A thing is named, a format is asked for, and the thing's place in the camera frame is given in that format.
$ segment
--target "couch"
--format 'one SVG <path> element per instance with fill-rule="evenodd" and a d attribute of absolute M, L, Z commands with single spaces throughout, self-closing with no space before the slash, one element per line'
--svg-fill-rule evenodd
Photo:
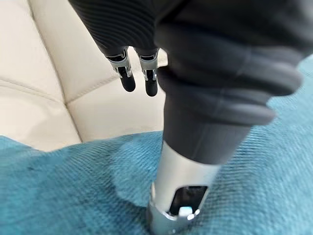
<path fill-rule="evenodd" d="M 165 94 L 145 94 L 139 59 L 129 54 L 132 93 L 67 0 L 0 0 L 0 135 L 51 151 L 162 130 Z"/>

